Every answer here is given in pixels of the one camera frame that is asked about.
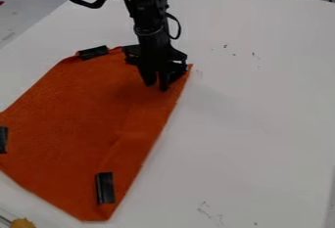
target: black clip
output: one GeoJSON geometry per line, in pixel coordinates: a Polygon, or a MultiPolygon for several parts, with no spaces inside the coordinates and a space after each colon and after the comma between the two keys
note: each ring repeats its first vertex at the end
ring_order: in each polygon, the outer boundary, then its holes
{"type": "Polygon", "coordinates": [[[116,194],[114,190],[113,173],[98,173],[95,180],[98,204],[114,204],[116,202],[116,194]]]}
{"type": "Polygon", "coordinates": [[[8,127],[0,126],[0,154],[7,154],[8,127]]]}
{"type": "Polygon", "coordinates": [[[91,60],[99,56],[104,56],[109,54],[109,50],[106,45],[95,47],[92,49],[79,51],[79,56],[83,61],[91,60]]]}

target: yellow object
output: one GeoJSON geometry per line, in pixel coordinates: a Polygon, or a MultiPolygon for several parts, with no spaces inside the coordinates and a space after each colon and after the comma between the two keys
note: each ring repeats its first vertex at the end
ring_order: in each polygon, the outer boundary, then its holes
{"type": "Polygon", "coordinates": [[[11,228],[36,228],[36,227],[29,220],[23,218],[14,220],[12,222],[11,228]]]}

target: table surface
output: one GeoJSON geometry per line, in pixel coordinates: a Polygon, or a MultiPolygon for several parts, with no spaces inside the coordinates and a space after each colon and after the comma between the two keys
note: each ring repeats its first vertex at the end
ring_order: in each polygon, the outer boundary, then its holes
{"type": "MultiPolygon", "coordinates": [[[[0,206],[48,228],[327,226],[326,213],[334,213],[334,4],[170,5],[183,24],[174,45],[195,66],[111,220],[81,223],[3,174],[0,206]]],[[[1,109],[77,50],[135,42],[121,0],[101,10],[65,3],[0,51],[1,109]]]]}

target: orange fabric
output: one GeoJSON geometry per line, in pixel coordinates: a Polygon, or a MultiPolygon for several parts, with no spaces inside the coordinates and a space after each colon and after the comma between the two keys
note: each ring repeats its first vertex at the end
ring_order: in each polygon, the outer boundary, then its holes
{"type": "Polygon", "coordinates": [[[120,48],[59,62],[0,114],[9,127],[0,169],[80,220],[109,219],[165,126],[188,74],[145,87],[120,48]],[[95,175],[113,172],[117,202],[98,205],[95,175]]]}

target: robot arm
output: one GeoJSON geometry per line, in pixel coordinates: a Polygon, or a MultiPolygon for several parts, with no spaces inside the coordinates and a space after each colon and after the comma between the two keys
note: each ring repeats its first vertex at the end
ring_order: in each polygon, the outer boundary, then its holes
{"type": "MultiPolygon", "coordinates": [[[[71,0],[73,3],[100,8],[106,0],[88,3],[82,0],[71,0]]],[[[138,67],[141,77],[147,86],[160,81],[162,91],[167,91],[171,83],[187,71],[187,55],[175,50],[170,41],[181,34],[177,18],[167,12],[168,0],[123,0],[134,19],[134,32],[139,45],[123,47],[126,61],[138,67]],[[175,37],[169,34],[168,19],[178,23],[175,37]]]]}

